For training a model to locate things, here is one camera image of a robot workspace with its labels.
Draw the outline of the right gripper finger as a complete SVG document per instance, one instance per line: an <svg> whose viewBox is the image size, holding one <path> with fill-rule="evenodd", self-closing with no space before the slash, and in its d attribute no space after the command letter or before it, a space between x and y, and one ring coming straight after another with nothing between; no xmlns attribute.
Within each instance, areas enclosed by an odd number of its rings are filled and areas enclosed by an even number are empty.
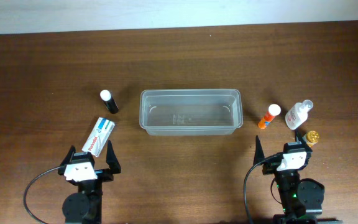
<svg viewBox="0 0 358 224"><path fill-rule="evenodd" d="M295 130L295 140L300 147L302 147L305 151L309 151L310 147L307 145L306 141L301 136L300 132L296 129Z"/></svg>
<svg viewBox="0 0 358 224"><path fill-rule="evenodd" d="M262 145L258 136L255 137L255 153L253 165L259 164L265 160L264 152Z"/></svg>

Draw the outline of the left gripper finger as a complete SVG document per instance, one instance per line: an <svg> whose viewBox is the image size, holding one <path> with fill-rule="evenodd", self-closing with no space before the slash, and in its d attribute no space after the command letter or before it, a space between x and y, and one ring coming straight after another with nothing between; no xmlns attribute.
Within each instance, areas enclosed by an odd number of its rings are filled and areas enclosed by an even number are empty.
<svg viewBox="0 0 358 224"><path fill-rule="evenodd" d="M74 153L76 152L76 149L74 146L71 146L67 155L65 156L65 158L62 160L60 166L66 166L67 164L70 163L71 158L73 157Z"/></svg>
<svg viewBox="0 0 358 224"><path fill-rule="evenodd" d="M106 163L108 164L112 172L121 171L121 165L114 153L112 142L110 140L108 141L108 146L107 146Z"/></svg>

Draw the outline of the white spray bottle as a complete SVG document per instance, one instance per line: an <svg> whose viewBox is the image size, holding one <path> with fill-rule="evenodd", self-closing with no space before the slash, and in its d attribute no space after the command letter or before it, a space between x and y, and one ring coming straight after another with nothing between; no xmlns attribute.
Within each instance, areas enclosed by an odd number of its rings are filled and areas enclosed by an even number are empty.
<svg viewBox="0 0 358 224"><path fill-rule="evenodd" d="M311 100L296 103L285 115L285 122L289 129L295 130L308 118L308 112L313 108Z"/></svg>

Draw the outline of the white Panadol medicine box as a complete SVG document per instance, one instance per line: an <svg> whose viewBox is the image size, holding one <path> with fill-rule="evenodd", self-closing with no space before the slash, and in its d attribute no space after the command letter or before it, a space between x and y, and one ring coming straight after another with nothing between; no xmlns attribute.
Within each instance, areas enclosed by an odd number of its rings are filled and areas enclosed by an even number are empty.
<svg viewBox="0 0 358 224"><path fill-rule="evenodd" d="M90 152L93 156L99 157L115 125L114 121L99 117L82 147L82 151Z"/></svg>

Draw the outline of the black bottle white cap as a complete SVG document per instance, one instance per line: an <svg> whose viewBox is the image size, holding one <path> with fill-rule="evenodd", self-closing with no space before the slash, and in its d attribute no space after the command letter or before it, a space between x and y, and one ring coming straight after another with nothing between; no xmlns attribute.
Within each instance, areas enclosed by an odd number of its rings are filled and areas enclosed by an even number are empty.
<svg viewBox="0 0 358 224"><path fill-rule="evenodd" d="M102 90L99 95L110 113L116 114L119 112L119 108L109 90Z"/></svg>

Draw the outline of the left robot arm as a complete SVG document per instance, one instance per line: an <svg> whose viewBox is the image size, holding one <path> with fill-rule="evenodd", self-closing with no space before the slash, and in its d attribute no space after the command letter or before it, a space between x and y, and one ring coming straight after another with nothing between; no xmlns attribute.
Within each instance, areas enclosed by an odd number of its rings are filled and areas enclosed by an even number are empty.
<svg viewBox="0 0 358 224"><path fill-rule="evenodd" d="M107 169L96 170L90 152L76 152L75 147L70 148L58 168L58 174L78 187L78 191L69 195L62 205L65 223L101 223L103 183L112 182L114 175L121 173L111 141L107 143L106 163L109 166Z"/></svg>

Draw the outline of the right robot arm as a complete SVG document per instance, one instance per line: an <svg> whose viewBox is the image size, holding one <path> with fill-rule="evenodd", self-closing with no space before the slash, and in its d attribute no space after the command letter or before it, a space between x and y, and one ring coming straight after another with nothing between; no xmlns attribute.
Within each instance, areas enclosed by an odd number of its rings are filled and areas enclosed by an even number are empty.
<svg viewBox="0 0 358 224"><path fill-rule="evenodd" d="M277 185L283 214L274 215L273 223L342 223L336 218L319 219L322 214L325 187L313 179L301 179L299 171L303 170L311 158L313 150L295 132L295 140L284 144L283 151L272 156L264 156L259 137L255 138L253 166L244 179L258 166L262 166L263 175L274 176L271 184Z"/></svg>

